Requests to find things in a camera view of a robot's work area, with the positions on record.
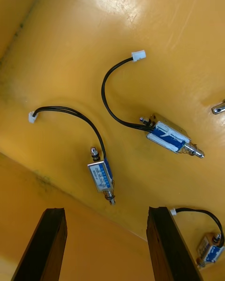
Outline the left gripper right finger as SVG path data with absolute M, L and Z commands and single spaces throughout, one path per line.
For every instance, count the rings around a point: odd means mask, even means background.
M 168 208 L 149 208 L 146 235 L 156 281 L 203 280 Z

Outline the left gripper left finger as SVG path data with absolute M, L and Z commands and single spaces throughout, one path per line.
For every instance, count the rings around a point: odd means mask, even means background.
M 22 255 L 13 281 L 58 281 L 68 235 L 65 210 L 46 209 Z

